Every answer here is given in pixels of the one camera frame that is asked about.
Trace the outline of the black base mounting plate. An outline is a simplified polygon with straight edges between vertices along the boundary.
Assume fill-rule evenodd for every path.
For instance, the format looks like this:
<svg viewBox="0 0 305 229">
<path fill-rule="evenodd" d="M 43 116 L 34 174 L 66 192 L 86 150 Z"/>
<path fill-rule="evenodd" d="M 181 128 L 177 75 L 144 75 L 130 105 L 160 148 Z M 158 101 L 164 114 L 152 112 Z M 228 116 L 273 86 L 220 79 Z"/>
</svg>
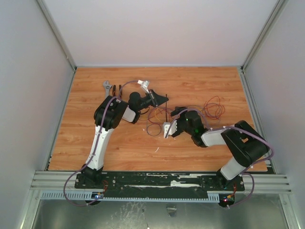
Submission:
<svg viewBox="0 0 305 229">
<path fill-rule="evenodd" d="M 152 196 L 182 197 L 183 195 L 199 197 L 200 194 L 214 191 L 232 194 L 244 191 L 241 177 L 236 177 L 227 188 L 217 185 L 216 174 L 192 175 L 191 173 L 169 172 L 102 172 L 102 181 L 98 184 L 87 180 L 81 173 L 76 176 L 77 189 L 104 189 L 105 193 L 126 193 Z"/>
</svg>

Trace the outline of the silver adjustable wrench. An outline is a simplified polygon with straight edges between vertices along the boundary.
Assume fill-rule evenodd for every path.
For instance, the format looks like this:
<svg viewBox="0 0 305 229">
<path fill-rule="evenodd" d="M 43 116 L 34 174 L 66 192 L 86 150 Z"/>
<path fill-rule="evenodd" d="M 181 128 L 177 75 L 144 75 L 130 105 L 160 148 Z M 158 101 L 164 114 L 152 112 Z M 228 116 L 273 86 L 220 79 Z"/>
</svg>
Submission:
<svg viewBox="0 0 305 229">
<path fill-rule="evenodd" d="M 107 98 L 109 96 L 110 93 L 110 89 L 112 88 L 112 85 L 109 83 L 108 80 L 104 81 L 102 83 L 104 89 L 105 89 L 105 98 Z"/>
</svg>

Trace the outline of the orange handled pliers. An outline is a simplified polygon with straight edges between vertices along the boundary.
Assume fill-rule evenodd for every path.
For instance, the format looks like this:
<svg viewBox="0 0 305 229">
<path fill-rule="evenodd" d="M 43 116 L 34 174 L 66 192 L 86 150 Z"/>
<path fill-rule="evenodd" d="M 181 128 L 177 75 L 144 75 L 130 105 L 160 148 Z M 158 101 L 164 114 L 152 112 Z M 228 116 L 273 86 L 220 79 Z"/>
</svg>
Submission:
<svg viewBox="0 0 305 229">
<path fill-rule="evenodd" d="M 112 96 L 122 97 L 122 85 L 112 86 Z"/>
</svg>

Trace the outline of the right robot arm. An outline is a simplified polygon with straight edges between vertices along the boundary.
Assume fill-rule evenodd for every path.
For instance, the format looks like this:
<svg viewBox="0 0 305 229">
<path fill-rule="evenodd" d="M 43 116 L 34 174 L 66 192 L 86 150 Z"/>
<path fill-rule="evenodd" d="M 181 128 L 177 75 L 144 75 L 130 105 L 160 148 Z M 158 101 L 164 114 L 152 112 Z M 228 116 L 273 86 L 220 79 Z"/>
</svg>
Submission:
<svg viewBox="0 0 305 229">
<path fill-rule="evenodd" d="M 226 145 L 232 158 L 216 173 L 216 184 L 227 190 L 234 179 L 262 161 L 261 157 L 271 150 L 271 146 L 246 121 L 213 129 L 205 127 L 203 114 L 196 109 L 176 107 L 171 112 L 172 122 L 163 124 L 163 137 L 176 137 L 182 132 L 191 136 L 198 147 Z"/>
</svg>

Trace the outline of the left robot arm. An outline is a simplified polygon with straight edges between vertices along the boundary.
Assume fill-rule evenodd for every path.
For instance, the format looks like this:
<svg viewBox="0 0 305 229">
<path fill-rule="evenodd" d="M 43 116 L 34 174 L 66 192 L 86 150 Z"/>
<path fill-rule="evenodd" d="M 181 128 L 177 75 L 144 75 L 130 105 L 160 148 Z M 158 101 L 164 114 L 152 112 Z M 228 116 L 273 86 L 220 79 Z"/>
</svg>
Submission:
<svg viewBox="0 0 305 229">
<path fill-rule="evenodd" d="M 135 124 L 141 116 L 141 110 L 150 106 L 158 107 L 168 100 L 168 97 L 158 95 L 154 90 L 149 90 L 144 97 L 138 92 L 132 92 L 128 102 L 110 95 L 105 98 L 93 116 L 95 135 L 90 154 L 81 171 L 90 187 L 98 188 L 102 184 L 105 152 L 110 137 L 120 121 L 123 119 Z"/>
</svg>

